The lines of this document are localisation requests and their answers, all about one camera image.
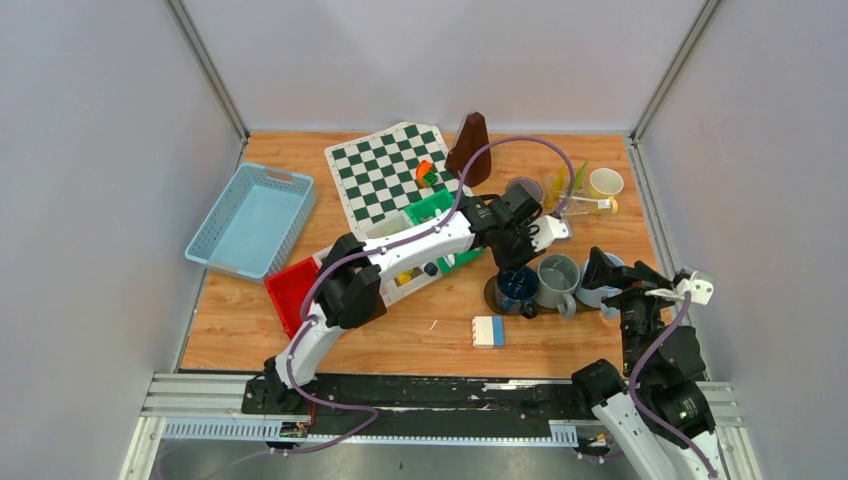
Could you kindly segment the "light blue mug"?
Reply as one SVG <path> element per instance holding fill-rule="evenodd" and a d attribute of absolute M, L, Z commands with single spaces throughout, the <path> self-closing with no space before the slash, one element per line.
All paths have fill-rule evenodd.
<path fill-rule="evenodd" d="M 608 307 L 602 303 L 602 299 L 604 297 L 612 297 L 621 292 L 620 289 L 616 289 L 613 287 L 602 286 L 597 289 L 586 289 L 582 286 L 582 280 L 587 274 L 587 269 L 590 263 L 590 258 L 588 258 L 583 265 L 580 281 L 578 282 L 578 287 L 575 290 L 576 298 L 582 302 L 587 307 L 599 309 L 602 315 L 606 319 L 613 319 L 619 315 L 619 310 L 616 308 Z"/>

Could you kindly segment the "grey mug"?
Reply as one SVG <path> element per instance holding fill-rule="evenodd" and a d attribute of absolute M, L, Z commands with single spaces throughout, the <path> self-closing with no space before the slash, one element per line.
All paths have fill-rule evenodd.
<path fill-rule="evenodd" d="M 537 266 L 539 288 L 535 302 L 544 308 L 556 310 L 565 318 L 573 317 L 577 312 L 574 296 L 580 281 L 577 263 L 564 254 L 545 256 Z"/>

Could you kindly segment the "purple mug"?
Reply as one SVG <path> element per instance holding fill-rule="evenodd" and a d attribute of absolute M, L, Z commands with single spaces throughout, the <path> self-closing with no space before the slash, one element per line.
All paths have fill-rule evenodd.
<path fill-rule="evenodd" d="M 544 191 L 536 180 L 529 177 L 515 177 L 507 183 L 506 191 L 515 186 L 521 186 L 538 203 L 543 202 Z"/>

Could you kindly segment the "yellow toothpaste tube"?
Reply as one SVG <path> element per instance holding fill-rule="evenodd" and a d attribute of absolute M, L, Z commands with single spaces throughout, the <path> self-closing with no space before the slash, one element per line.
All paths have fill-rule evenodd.
<path fill-rule="evenodd" d="M 563 165 L 556 174 L 545 177 L 543 200 L 546 211 L 554 211 L 557 208 L 564 195 L 564 190 L 567 188 L 569 178 L 569 171 L 566 165 Z"/>

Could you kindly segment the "dark blue mug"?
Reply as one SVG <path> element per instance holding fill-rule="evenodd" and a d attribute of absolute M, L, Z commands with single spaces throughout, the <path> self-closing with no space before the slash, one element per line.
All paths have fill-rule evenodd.
<path fill-rule="evenodd" d="M 539 278 L 529 266 L 516 271 L 502 271 L 495 276 L 494 303 L 502 314 L 521 315 L 533 319 L 538 315 L 535 296 L 539 291 Z"/>

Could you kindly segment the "white toothbrush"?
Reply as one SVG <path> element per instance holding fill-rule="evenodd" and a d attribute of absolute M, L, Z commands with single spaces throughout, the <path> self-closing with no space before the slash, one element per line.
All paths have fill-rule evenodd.
<path fill-rule="evenodd" d="M 602 214 L 614 215 L 618 213 L 618 203 L 615 198 L 594 199 L 588 197 L 571 197 L 567 204 L 568 215 Z"/>

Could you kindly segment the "white toothpaste tube black cap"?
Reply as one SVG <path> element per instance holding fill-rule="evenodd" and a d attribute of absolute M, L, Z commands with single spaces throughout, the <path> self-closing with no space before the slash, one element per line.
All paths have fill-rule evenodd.
<path fill-rule="evenodd" d="M 425 264 L 423 267 L 423 271 L 431 277 L 435 277 L 440 273 L 438 265 L 434 262 L 428 262 L 427 264 Z"/>

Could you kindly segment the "cream mug yellow handle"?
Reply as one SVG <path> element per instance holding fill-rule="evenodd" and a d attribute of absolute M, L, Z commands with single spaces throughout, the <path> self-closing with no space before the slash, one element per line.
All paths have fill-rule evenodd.
<path fill-rule="evenodd" d="M 591 199 L 598 200 L 611 210 L 618 208 L 616 196 L 624 188 L 623 177 L 610 168 L 597 168 L 589 175 L 588 194 Z"/>

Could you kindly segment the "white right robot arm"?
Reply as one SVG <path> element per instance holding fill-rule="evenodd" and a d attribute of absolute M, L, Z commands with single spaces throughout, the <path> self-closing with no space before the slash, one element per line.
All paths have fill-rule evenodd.
<path fill-rule="evenodd" d="M 571 403 L 596 417 L 642 479 L 724 479 L 709 402 L 699 387 L 706 371 L 690 307 L 715 293 L 708 274 L 683 268 L 667 278 L 642 261 L 617 265 L 590 251 L 582 287 L 615 289 L 603 305 L 620 314 L 623 367 L 600 359 L 573 373 Z"/>

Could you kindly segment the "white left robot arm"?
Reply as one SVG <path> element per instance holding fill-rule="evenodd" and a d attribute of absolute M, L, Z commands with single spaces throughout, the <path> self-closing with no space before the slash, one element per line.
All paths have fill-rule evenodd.
<path fill-rule="evenodd" d="M 298 411 L 323 357 L 343 333 L 385 313 L 382 287 L 407 270 L 478 248 L 489 249 L 502 272 L 523 268 L 542 251 L 534 243 L 541 213 L 522 186 L 502 195 L 457 192 L 448 210 L 399 233 L 339 237 L 302 301 L 297 333 L 265 361 L 255 398 L 283 413 Z"/>

